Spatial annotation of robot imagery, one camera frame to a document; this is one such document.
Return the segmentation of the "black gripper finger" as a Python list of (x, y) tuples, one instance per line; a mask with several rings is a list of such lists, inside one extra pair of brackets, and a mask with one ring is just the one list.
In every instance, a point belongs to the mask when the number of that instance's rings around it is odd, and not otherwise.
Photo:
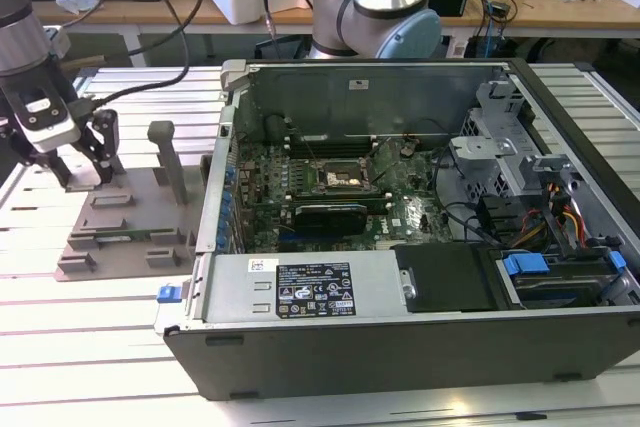
[(118, 114), (115, 110), (97, 110), (83, 132), (87, 156), (102, 183), (110, 183), (115, 174), (113, 162), (119, 147)]
[(59, 157), (56, 149), (45, 153), (39, 152), (21, 134), (11, 134), (9, 136), (9, 146), (17, 154), (18, 160), (22, 165), (37, 165), (48, 169), (56, 177), (62, 188), (68, 186), (71, 173), (67, 165)]

